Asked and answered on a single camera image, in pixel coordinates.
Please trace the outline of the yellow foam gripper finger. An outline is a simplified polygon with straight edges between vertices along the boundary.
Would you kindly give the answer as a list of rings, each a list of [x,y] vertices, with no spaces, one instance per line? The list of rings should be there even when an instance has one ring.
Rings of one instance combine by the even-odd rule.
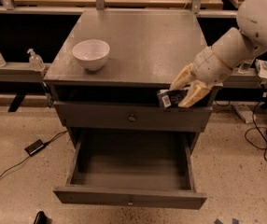
[[[170,90],[180,90],[187,84],[191,83],[196,79],[196,76],[192,73],[193,63],[186,65],[173,80],[170,85]]]
[[[189,108],[195,105],[197,102],[202,100],[209,92],[211,87],[201,81],[194,81],[188,88],[187,95],[178,104],[179,107]]]

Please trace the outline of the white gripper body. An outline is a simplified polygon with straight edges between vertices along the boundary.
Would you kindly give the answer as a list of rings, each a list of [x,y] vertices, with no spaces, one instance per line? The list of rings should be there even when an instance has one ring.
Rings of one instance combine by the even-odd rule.
[[[231,54],[211,46],[204,48],[196,55],[191,72],[204,83],[218,84],[232,73],[232,68],[233,57]]]

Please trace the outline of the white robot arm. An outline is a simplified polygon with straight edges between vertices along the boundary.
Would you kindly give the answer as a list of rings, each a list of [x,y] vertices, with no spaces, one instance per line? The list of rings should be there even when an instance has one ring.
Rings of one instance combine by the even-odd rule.
[[[236,28],[201,50],[172,82],[172,91],[187,91],[180,107],[195,105],[227,79],[235,67],[267,51],[267,0],[245,0],[238,8],[236,21]]]

